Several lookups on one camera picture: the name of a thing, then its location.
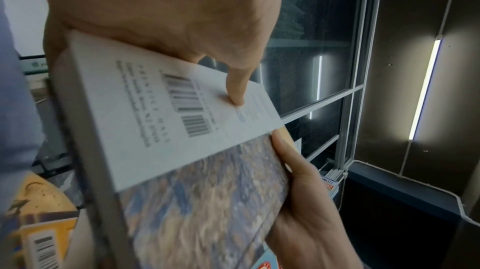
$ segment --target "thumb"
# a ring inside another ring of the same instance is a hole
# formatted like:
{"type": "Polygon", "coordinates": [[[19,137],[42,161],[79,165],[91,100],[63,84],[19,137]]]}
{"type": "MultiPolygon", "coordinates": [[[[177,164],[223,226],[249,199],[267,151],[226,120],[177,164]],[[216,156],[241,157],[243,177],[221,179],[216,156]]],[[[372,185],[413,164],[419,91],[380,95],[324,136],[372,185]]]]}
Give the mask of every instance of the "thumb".
{"type": "Polygon", "coordinates": [[[289,146],[282,138],[280,131],[274,130],[271,134],[271,141],[278,157],[287,164],[293,177],[318,176],[318,171],[300,153],[289,146]]]}
{"type": "Polygon", "coordinates": [[[250,76],[255,71],[256,67],[248,69],[236,69],[230,67],[228,75],[226,76],[226,91],[231,101],[241,106],[244,104],[244,95],[247,90],[250,76]]]}

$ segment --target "barcode on book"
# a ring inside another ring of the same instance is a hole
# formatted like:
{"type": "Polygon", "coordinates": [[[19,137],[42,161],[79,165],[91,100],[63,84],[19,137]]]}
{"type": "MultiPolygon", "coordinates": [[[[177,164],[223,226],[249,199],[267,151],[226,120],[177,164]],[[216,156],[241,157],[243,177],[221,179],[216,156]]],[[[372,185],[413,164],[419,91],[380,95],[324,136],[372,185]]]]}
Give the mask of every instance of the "barcode on book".
{"type": "Polygon", "coordinates": [[[164,76],[175,111],[179,113],[204,111],[199,95],[189,78],[170,74],[164,76]]]}
{"type": "Polygon", "coordinates": [[[54,230],[33,233],[28,236],[30,255],[35,269],[58,269],[60,265],[54,230]]]}
{"type": "Polygon", "coordinates": [[[208,134],[212,131],[209,121],[203,115],[184,115],[181,121],[189,137],[208,134]]]}

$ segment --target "hand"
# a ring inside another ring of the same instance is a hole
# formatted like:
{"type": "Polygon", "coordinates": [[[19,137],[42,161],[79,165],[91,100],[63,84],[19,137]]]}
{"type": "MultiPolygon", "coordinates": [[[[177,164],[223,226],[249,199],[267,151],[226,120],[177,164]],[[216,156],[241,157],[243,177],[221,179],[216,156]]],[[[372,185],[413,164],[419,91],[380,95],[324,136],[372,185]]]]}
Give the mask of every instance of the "hand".
{"type": "Polygon", "coordinates": [[[48,0],[43,47],[50,66],[65,31],[116,39],[197,63],[205,55],[229,66],[226,88],[241,105],[277,22],[281,0],[48,0]]]}
{"type": "Polygon", "coordinates": [[[277,130],[272,142],[292,171],[290,193],[266,238],[279,263],[285,269],[362,269],[317,169],[277,130]]]}

